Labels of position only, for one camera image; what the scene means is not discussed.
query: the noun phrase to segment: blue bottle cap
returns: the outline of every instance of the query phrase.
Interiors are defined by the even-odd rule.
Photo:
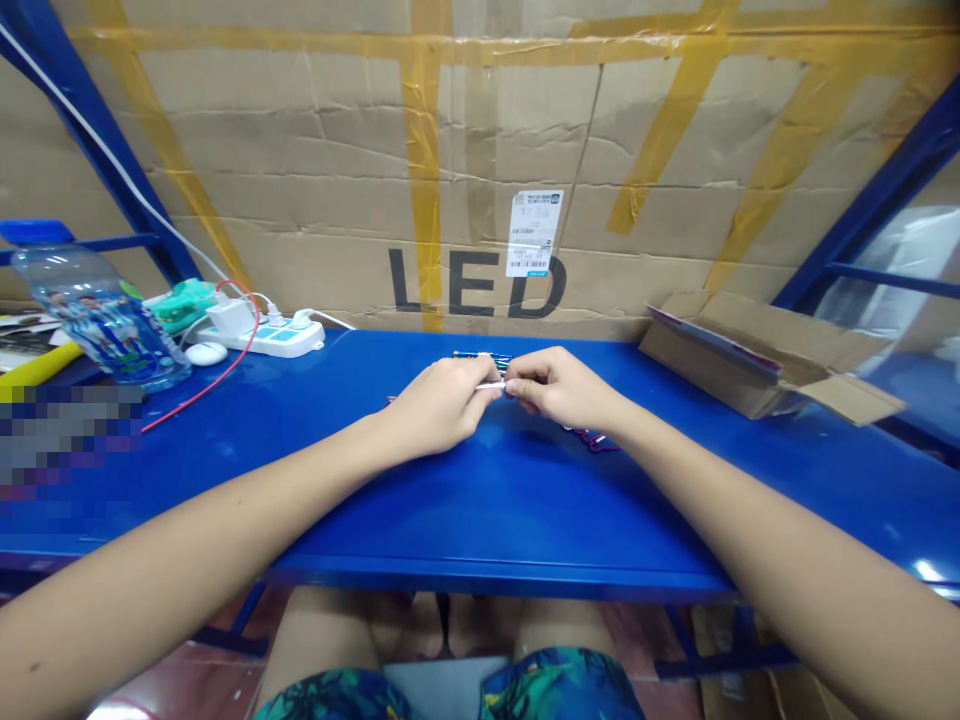
[[[0,222],[0,235],[11,245],[50,245],[76,240],[59,220],[5,220]]]

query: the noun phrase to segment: blue table surface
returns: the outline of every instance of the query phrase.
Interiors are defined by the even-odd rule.
[[[221,387],[105,468],[0,512],[0,567],[76,557],[212,487],[380,410],[454,350],[520,355],[530,338],[330,332],[293,360],[249,355]],[[917,577],[960,584],[960,476],[819,408],[754,422],[635,346],[562,343],[628,397]],[[221,372],[149,399],[145,422]],[[317,468],[318,478],[323,468]],[[512,401],[442,456],[395,468],[309,530],[280,581],[699,602],[733,591],[690,526],[622,452],[591,454]]]
[[[866,380],[907,403],[900,420],[960,449],[960,385],[952,362],[894,353]]]

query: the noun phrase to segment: power strip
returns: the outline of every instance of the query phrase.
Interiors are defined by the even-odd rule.
[[[269,325],[266,319],[260,322],[256,337],[250,346],[250,352],[259,352],[273,357],[294,358],[306,355],[311,350],[323,347],[326,333],[323,325],[311,322],[301,330],[290,327],[290,321],[284,319],[283,325]],[[250,340],[250,332],[241,333],[236,337],[226,337],[215,326],[205,327],[191,333],[190,341],[216,342],[232,350],[243,350]]]

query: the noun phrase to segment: white computer mouse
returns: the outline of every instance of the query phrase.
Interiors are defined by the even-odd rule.
[[[220,343],[197,343],[187,348],[187,360],[200,367],[216,365],[226,356],[227,349]]]

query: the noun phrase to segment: power adapter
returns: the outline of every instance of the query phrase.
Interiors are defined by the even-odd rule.
[[[255,319],[246,299],[217,294],[217,304],[207,308],[207,315],[221,337],[238,338],[254,329]]]

